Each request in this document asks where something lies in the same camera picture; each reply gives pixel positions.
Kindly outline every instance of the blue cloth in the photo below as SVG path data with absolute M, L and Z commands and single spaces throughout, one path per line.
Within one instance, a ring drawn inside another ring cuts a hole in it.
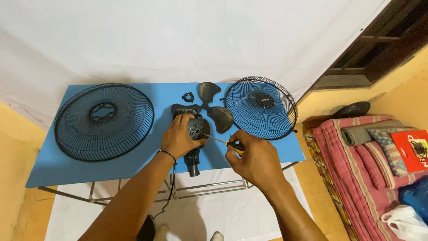
M 231 84 L 216 83 L 222 91 L 214 96 L 210 106 L 223 106 L 220 98 L 224 97 L 225 91 Z M 129 153 L 103 162 L 82 162 L 66 156 L 55 142 L 53 125 L 48 131 L 45 142 L 36 159 L 33 170 L 28 178 L 26 187 L 53 186 L 73 183 L 83 183 L 91 181 L 115 180 L 120 178 L 131 178 L 154 156 L 161 146 L 162 134 L 172 121 L 171 105 L 178 103 L 182 105 L 198 104 L 202 101 L 197 96 L 196 87 L 198 83 L 156 83 L 156 84 L 130 84 L 146 94 L 152 101 L 155 109 L 155 122 L 147 137 L 141 144 Z M 61 105 L 78 92 L 92 85 L 70 85 L 63 97 Z M 185 102 L 181 96 L 186 92 L 193 92 L 195 101 Z M 228 140 L 230 135 L 238 128 L 233 125 L 224 134 L 215 131 L 214 121 L 202 110 L 202 116 L 208 120 L 211 126 L 211 135 Z M 292 132 L 287 137 L 272 141 L 278 150 L 278 155 L 282 163 L 304 161 L 296 135 Z M 213 139 L 208 139 L 208 143 L 200 152 L 200 171 L 229 168 L 230 165 L 224 157 L 227 147 Z M 177 160 L 177 173 L 187 172 L 187 166 L 182 158 Z
M 419 178 L 411 185 L 399 187 L 398 199 L 400 203 L 413 207 L 428 224 L 428 175 Z

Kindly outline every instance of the hand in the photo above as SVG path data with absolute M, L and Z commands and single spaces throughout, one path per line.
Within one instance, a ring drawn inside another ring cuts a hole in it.
M 202 138 L 196 141 L 190 139 L 187 124 L 189 119 L 194 118 L 192 114 L 177 115 L 163 134 L 160 149 L 169 152 L 175 159 L 178 159 L 192 149 L 205 144 L 207 139 Z
M 283 184 L 287 181 L 281 169 L 278 152 L 270 142 L 243 130 L 237 131 L 229 139 L 230 143 L 236 141 L 245 147 L 242 158 L 236 156 L 231 146 L 226 152 L 226 159 L 236 173 L 262 192 L 276 191 L 277 188 L 284 187 Z

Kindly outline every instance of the electric fan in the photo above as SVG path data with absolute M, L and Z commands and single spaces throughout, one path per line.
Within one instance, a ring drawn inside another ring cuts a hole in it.
M 151 101 L 138 89 L 127 84 L 99 84 L 62 105 L 55 117 L 55 140 L 71 158 L 110 160 L 141 143 L 154 117 Z
M 224 106 L 234 124 L 254 136 L 277 140 L 290 134 L 297 121 L 293 96 L 278 83 L 263 77 L 245 77 L 227 91 Z

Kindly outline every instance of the blue board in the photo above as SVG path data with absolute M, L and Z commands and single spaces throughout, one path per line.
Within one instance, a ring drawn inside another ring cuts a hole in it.
M 216 83 L 222 91 L 214 96 L 210 106 L 223 106 L 220 101 L 225 91 L 231 84 Z M 129 153 L 118 158 L 103 162 L 83 162 L 66 156 L 57 146 L 54 136 L 54 125 L 51 125 L 45 142 L 36 159 L 33 170 L 28 178 L 26 187 L 53 186 L 73 183 L 83 183 L 92 181 L 115 180 L 130 178 L 134 176 L 147 162 L 155 155 L 161 146 L 162 134 L 172 121 L 171 105 L 178 103 L 182 105 L 197 104 L 202 101 L 197 96 L 196 87 L 198 83 L 156 83 L 156 84 L 130 84 L 146 94 L 152 101 L 155 109 L 155 122 L 147 137 L 141 144 Z M 78 92 L 92 85 L 70 85 L 65 92 L 61 105 Z M 186 92 L 193 92 L 195 101 L 185 102 L 181 96 Z M 238 128 L 233 125 L 224 134 L 215 131 L 214 121 L 202 110 L 202 116 L 208 120 L 211 126 L 211 135 L 228 140 L 230 135 Z M 292 132 L 288 136 L 272 141 L 278 150 L 282 163 L 304 161 L 305 156 L 297 142 L 296 135 Z M 208 143 L 200 152 L 200 171 L 220 168 L 229 168 L 230 165 L 224 158 L 227 147 L 213 139 L 208 139 Z M 187 172 L 187 166 L 183 158 L 177 160 L 177 173 Z

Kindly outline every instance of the red package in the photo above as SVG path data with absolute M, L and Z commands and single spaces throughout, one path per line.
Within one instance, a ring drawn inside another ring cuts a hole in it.
M 391 137 L 404 160 L 407 172 L 428 170 L 426 130 L 392 133 Z

